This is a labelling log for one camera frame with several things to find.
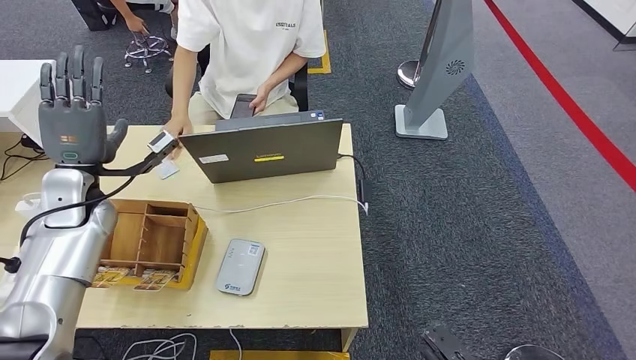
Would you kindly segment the person's left hand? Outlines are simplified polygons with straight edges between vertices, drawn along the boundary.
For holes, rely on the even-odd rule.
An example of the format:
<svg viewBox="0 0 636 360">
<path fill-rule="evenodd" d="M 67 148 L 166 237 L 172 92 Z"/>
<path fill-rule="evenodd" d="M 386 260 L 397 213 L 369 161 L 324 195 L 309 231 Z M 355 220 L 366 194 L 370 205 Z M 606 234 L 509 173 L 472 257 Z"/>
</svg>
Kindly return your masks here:
<svg viewBox="0 0 636 360">
<path fill-rule="evenodd" d="M 268 82 L 264 82 L 256 91 L 255 98 L 250 102 L 250 108 L 253 114 L 261 113 L 267 105 L 269 93 L 272 90 L 272 85 Z"/>
</svg>

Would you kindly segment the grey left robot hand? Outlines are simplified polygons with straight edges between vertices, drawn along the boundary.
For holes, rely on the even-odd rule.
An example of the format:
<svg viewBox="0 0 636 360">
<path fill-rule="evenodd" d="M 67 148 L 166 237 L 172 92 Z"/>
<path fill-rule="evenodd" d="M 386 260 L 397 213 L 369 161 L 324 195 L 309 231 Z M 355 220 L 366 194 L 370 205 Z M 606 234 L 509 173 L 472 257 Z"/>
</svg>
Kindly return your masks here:
<svg viewBox="0 0 636 360">
<path fill-rule="evenodd" d="M 108 164 L 115 159 L 128 132 L 129 122 L 124 118 L 107 132 L 103 107 L 104 60 L 94 58 L 89 74 L 84 64 L 84 46 L 77 45 L 72 57 L 61 52 L 55 64 L 44 63 L 40 68 L 41 147 L 60 165 Z"/>
</svg>

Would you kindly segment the person's right hand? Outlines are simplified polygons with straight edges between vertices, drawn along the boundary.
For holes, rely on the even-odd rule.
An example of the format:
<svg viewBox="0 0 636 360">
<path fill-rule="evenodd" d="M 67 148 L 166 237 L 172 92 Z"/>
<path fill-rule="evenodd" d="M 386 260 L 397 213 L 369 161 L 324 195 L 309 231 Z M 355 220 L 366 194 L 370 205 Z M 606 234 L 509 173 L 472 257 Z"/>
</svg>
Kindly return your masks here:
<svg viewBox="0 0 636 360">
<path fill-rule="evenodd" d="M 182 135 L 193 132 L 193 125 L 188 115 L 172 115 L 169 121 L 163 126 L 163 130 L 169 133 L 174 139 Z"/>
</svg>

